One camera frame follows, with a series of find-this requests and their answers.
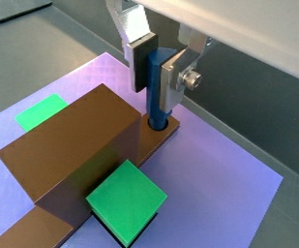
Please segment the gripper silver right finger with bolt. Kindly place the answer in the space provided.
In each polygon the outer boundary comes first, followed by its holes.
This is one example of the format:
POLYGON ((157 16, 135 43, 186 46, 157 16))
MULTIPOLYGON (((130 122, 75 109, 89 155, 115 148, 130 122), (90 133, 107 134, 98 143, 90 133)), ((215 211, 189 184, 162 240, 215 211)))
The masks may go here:
POLYGON ((182 103, 185 90, 194 90, 201 83, 202 75, 195 70, 202 57, 207 36, 189 27, 179 28, 179 42, 187 47, 179 51, 161 67, 159 108, 170 112, 182 103))

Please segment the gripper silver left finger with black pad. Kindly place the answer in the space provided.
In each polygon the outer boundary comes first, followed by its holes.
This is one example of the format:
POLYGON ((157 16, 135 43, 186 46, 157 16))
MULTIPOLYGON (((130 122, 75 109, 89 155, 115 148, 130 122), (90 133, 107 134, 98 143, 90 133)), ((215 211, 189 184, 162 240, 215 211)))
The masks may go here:
POLYGON ((158 36, 150 31, 146 9, 130 0, 106 0, 130 66, 131 87, 141 92, 149 85, 149 55, 158 48, 158 36))

